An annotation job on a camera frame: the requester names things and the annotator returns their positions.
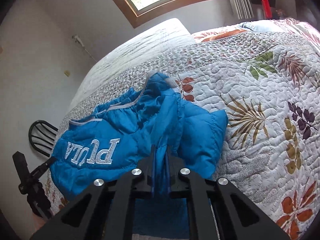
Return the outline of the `blue puffer jacket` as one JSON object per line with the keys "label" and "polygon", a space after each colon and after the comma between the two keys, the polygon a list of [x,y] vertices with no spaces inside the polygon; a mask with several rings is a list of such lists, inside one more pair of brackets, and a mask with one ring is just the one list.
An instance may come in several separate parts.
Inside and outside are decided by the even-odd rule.
{"label": "blue puffer jacket", "polygon": [[210,179],[227,124],[224,110],[210,112],[182,99],[174,81],[153,73],[140,91],[129,89],[89,116],[69,122],[53,149],[52,180],[72,200],[94,180],[116,180],[151,156],[154,194],[136,201],[133,233],[187,239],[187,205],[169,197],[166,152]]}

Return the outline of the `black metal chair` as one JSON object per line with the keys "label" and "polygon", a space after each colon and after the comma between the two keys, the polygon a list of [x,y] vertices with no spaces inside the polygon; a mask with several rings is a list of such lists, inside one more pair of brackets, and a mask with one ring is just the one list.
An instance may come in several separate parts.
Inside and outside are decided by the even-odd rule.
{"label": "black metal chair", "polygon": [[37,120],[31,124],[28,140],[31,148],[37,153],[50,158],[58,128],[45,120]]}

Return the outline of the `floral quilted bedspread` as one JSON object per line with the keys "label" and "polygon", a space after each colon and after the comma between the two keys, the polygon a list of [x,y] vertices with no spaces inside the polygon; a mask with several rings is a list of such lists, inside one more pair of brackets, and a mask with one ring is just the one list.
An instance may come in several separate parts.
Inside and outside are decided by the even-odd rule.
{"label": "floral quilted bedspread", "polygon": [[291,239],[319,239],[319,31],[288,18],[194,34],[159,24],[102,58],[85,76],[59,131],[152,70],[182,98],[229,118],[214,178],[224,176]]}

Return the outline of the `red hanging item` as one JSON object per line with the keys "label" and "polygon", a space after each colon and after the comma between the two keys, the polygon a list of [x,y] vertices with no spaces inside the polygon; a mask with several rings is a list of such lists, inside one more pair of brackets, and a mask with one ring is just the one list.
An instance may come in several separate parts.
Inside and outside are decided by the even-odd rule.
{"label": "red hanging item", "polygon": [[270,7],[268,0],[261,0],[261,3],[263,6],[265,17],[267,19],[271,19],[272,18],[272,10],[271,10],[271,7]]}

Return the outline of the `yellow wall socket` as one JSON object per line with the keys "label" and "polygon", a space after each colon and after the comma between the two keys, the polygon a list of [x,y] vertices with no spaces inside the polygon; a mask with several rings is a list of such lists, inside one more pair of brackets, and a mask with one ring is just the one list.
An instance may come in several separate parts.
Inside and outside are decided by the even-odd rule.
{"label": "yellow wall socket", "polygon": [[69,76],[70,76],[70,71],[66,70],[66,71],[64,71],[64,74],[65,74],[67,77],[69,77]]}

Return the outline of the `wall mounted white fixture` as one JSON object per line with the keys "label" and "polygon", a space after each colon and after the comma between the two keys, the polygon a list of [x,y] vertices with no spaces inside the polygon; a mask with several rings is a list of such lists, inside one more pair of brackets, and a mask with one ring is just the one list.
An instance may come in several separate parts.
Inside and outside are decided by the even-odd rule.
{"label": "wall mounted white fixture", "polygon": [[89,55],[89,57],[95,62],[97,63],[97,60],[91,55],[91,53],[86,49],[83,41],[81,40],[79,35],[73,35],[72,39],[75,41],[75,43],[79,44],[80,47]]}

